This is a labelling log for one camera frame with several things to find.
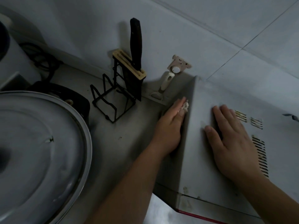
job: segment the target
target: black electric cord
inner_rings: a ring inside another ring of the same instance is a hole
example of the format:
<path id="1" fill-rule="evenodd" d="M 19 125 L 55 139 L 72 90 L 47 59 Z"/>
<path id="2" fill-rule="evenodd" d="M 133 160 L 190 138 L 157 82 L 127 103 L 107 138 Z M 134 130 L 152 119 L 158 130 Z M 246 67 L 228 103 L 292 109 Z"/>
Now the black electric cord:
<path id="1" fill-rule="evenodd" d="M 19 45 L 37 68 L 49 72 L 48 77 L 43 81 L 50 82 L 55 71 L 60 67 L 61 64 L 63 64 L 63 62 L 57 60 L 53 55 L 46 53 L 41 47 L 33 43 L 24 42 L 20 43 Z"/>

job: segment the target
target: pot lid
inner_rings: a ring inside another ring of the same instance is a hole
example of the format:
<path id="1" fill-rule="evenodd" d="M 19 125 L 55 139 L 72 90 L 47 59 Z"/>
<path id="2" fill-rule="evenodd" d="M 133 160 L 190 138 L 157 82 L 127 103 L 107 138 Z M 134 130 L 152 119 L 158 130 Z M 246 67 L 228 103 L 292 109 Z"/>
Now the pot lid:
<path id="1" fill-rule="evenodd" d="M 58 222 L 80 194 L 91 138 L 71 106 L 47 94 L 0 93 L 0 222 Z"/>

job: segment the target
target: white appliance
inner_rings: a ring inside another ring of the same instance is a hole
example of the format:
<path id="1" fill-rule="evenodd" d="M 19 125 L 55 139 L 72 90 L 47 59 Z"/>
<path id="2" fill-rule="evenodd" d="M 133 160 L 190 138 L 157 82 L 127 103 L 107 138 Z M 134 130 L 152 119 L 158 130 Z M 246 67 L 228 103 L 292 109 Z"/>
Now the white appliance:
<path id="1" fill-rule="evenodd" d="M 299 202 L 299 122 L 295 116 L 199 77 L 174 100 L 182 96 L 189 100 L 189 112 L 178 149 L 162 163 L 154 189 L 158 197 L 180 213 L 214 223 L 263 223 L 237 187 L 217 169 L 203 130 L 206 125 L 216 126 L 211 108 L 226 104 L 237 111 L 252 137 L 264 175 Z"/>
<path id="2" fill-rule="evenodd" d="M 0 91 L 23 90 L 41 80 L 39 72 L 8 33 L 11 20 L 0 14 Z"/>

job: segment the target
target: black metal rack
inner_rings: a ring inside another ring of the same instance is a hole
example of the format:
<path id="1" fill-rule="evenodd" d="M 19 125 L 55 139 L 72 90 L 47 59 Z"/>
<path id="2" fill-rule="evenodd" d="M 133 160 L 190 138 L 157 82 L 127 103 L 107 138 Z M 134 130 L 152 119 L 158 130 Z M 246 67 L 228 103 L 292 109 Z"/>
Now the black metal rack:
<path id="1" fill-rule="evenodd" d="M 114 71 L 113 83 L 111 82 L 111 80 L 109 79 L 109 77 L 106 74 L 103 74 L 104 93 L 100 94 L 99 91 L 96 89 L 96 87 L 94 85 L 92 85 L 92 84 L 90 85 L 90 89 L 92 91 L 92 96 L 94 98 L 94 100 L 92 101 L 92 104 L 105 115 L 105 117 L 106 117 L 107 120 L 109 120 L 112 123 L 115 123 L 120 117 L 122 117 L 130 108 L 132 108 L 136 104 L 136 98 L 133 97 L 133 96 L 131 96 L 122 86 L 120 86 L 117 83 L 117 77 L 120 77 L 126 83 L 126 80 L 117 72 L 117 67 L 118 66 L 121 66 L 122 68 L 126 68 L 126 67 L 121 62 L 119 62 L 114 56 L 113 56 L 113 59 L 114 59 L 114 67 L 112 68 L 113 71 Z M 111 88 L 108 89 L 108 90 L 106 90 L 106 80 L 105 79 L 107 79 L 108 83 L 111 85 Z M 117 116 L 117 111 L 118 111 L 117 108 L 112 103 L 108 102 L 104 98 L 104 96 L 106 96 L 107 94 L 109 94 L 113 90 L 116 90 L 116 92 L 118 92 L 120 94 L 123 94 L 126 97 L 126 104 L 125 104 L 124 112 L 119 117 L 116 117 Z M 108 115 L 106 115 L 97 106 L 97 102 L 99 100 L 104 101 L 107 105 L 110 105 L 114 109 L 114 120 L 111 120 L 110 117 Z M 132 105 L 129 108 L 127 108 L 129 100 L 132 101 Z"/>

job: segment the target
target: knife handle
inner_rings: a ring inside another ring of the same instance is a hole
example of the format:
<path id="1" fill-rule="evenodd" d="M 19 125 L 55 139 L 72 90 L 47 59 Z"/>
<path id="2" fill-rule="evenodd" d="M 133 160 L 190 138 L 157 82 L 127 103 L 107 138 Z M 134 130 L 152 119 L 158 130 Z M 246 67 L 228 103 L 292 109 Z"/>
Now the knife handle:
<path id="1" fill-rule="evenodd" d="M 137 70 L 141 70 L 141 56 L 142 56 L 142 35 L 140 21 L 136 18 L 130 20 L 131 25 L 131 55 L 132 66 Z"/>

